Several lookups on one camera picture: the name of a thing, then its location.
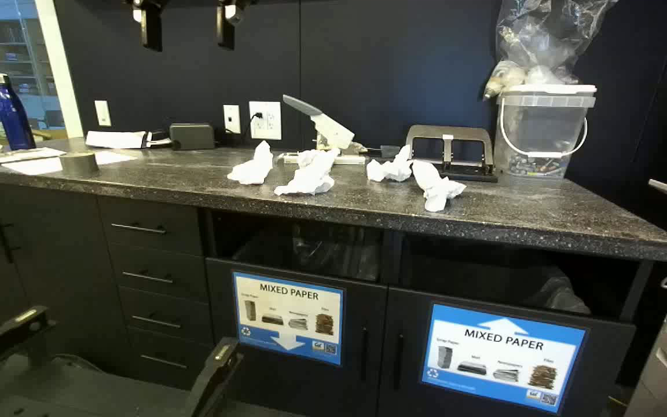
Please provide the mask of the right mixed paper sign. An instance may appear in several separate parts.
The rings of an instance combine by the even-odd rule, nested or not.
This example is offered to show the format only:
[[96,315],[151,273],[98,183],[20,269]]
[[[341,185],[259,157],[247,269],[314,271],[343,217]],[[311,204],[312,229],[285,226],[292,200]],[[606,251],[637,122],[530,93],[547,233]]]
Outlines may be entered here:
[[421,382],[558,416],[584,342],[577,327],[434,305]]

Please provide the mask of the left bin door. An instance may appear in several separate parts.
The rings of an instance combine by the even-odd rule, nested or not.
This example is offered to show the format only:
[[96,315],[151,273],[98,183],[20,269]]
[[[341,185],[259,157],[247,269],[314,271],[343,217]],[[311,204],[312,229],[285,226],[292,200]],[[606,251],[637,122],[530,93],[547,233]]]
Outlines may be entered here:
[[386,291],[206,261],[216,337],[243,354],[232,396],[309,417],[375,417]]

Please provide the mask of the white flat paper sheet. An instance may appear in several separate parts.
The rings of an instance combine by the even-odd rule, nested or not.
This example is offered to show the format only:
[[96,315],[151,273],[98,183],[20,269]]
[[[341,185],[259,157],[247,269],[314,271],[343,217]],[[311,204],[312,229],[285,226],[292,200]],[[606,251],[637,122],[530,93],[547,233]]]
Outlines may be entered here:
[[116,151],[98,154],[63,154],[53,157],[8,162],[5,169],[24,177],[45,177],[45,175],[96,175],[107,166],[130,162],[130,156]]

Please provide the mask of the black cabinet door left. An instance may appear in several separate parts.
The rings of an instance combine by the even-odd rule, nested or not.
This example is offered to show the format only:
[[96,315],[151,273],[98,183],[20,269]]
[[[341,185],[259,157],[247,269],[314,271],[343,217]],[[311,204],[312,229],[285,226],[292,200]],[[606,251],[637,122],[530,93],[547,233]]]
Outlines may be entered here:
[[0,185],[0,325],[47,307],[49,349],[126,374],[130,342],[98,213],[85,195]]

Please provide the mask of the white lamp pole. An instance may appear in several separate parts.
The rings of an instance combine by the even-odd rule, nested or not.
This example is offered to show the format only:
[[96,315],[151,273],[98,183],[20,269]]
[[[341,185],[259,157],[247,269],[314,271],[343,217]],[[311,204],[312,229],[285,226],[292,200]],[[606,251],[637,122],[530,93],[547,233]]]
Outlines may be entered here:
[[67,151],[61,156],[65,175],[98,175],[96,154],[85,146],[84,123],[79,112],[79,101],[72,81],[72,69],[67,61],[67,50],[63,43],[61,18],[56,0],[35,0],[38,21],[42,28],[53,87],[63,113],[63,125],[67,134]]

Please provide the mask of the white wall outlet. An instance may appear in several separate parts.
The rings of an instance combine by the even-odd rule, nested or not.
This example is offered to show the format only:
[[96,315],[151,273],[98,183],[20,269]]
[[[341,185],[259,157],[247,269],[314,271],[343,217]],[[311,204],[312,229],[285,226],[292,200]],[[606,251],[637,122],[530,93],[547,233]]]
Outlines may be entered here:
[[250,112],[250,138],[278,141],[283,138],[283,119],[278,103],[258,103],[247,105]]

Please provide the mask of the bin door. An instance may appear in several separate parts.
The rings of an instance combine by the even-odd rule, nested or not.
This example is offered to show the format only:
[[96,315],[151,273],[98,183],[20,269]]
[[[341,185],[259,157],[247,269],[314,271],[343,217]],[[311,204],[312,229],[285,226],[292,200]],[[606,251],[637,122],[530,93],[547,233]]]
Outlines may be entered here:
[[628,322],[392,291],[383,417],[600,417]]
[[243,354],[232,396],[309,417],[375,417],[386,291],[206,261],[216,337]]

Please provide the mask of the white folded paper stack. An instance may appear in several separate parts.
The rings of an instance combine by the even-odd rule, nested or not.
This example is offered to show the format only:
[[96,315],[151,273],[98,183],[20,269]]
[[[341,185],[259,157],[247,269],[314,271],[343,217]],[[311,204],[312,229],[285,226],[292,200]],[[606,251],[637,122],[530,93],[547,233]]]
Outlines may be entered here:
[[87,130],[85,134],[85,146],[93,149],[140,151],[143,141],[145,132]]

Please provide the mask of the white data wall plate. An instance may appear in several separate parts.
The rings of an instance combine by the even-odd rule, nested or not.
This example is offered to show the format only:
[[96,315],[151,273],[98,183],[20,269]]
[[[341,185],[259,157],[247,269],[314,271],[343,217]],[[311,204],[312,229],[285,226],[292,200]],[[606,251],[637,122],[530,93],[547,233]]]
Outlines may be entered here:
[[223,105],[225,132],[241,134],[241,105]]

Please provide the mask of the black drawer stack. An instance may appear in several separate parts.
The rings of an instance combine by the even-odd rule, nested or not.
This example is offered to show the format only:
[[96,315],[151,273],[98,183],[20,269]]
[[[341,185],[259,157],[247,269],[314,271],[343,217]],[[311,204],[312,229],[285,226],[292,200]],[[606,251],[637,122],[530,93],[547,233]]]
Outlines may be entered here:
[[135,375],[190,387],[212,338],[194,210],[100,200]]

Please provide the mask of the mixed paper sign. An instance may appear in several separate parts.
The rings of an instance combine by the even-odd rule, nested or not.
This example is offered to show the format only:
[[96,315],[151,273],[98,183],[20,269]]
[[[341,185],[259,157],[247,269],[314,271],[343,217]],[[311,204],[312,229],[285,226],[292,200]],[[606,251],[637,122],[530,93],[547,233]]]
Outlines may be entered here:
[[243,345],[343,364],[345,292],[341,287],[234,271],[232,291]]
[[434,305],[421,382],[558,416],[584,342],[577,327]]

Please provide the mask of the right bin door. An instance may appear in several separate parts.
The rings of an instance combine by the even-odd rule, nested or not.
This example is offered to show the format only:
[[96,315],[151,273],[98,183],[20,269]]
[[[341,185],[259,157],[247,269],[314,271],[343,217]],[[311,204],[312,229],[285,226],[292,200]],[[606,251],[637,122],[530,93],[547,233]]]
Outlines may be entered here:
[[392,291],[383,417],[600,417],[628,322]]

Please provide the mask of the blue water bottle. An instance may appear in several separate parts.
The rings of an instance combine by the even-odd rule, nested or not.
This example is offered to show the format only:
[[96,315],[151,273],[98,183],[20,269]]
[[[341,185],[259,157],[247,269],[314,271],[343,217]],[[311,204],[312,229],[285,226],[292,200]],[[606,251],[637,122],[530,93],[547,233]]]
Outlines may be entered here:
[[0,123],[8,134],[8,144],[11,151],[28,151],[35,146],[28,113],[19,101],[19,96],[11,89],[11,81],[8,75],[0,72]]

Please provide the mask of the white light switch plate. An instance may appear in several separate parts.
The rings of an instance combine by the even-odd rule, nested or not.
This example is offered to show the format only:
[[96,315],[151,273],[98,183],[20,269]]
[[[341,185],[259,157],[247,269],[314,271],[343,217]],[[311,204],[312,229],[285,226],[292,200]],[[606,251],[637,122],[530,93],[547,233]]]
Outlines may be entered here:
[[100,129],[112,129],[112,112],[108,112],[108,103],[107,101],[96,101],[96,119]]

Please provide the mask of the black power adapter box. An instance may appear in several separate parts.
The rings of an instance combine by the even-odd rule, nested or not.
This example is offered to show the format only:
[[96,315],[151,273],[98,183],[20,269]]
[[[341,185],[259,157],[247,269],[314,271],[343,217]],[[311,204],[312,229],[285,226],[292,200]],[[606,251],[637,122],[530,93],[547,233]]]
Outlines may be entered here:
[[216,132],[208,123],[171,123],[170,139],[179,151],[208,151],[216,146]]

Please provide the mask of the clear plastic bucket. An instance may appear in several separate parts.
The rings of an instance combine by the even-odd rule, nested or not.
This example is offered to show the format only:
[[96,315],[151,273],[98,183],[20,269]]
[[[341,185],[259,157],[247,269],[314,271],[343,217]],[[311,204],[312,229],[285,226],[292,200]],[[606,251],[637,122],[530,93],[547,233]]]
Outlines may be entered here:
[[593,83],[514,87],[499,96],[495,169],[503,177],[562,179],[589,139]]

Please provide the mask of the clear plastic bag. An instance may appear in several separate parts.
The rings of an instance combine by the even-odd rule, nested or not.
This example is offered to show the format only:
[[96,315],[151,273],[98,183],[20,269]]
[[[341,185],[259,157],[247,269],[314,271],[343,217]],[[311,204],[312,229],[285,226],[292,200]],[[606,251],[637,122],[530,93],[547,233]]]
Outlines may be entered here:
[[618,0],[503,0],[495,18],[499,63],[485,98],[511,87],[573,87],[575,63]]

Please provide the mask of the left mixed paper sign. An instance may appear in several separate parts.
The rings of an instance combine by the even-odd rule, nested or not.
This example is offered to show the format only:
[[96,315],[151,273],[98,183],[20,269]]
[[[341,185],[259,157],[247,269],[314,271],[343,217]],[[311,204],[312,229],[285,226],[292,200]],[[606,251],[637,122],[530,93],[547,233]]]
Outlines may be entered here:
[[243,345],[343,364],[345,292],[341,287],[234,271],[232,291]]

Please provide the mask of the black bin liner bag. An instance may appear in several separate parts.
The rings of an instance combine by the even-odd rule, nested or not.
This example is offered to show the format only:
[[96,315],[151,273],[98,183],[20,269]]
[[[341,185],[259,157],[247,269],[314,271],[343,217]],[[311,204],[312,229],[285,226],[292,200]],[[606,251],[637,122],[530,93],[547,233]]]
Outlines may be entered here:
[[234,254],[234,261],[375,283],[380,277],[380,234],[345,226],[263,227]]

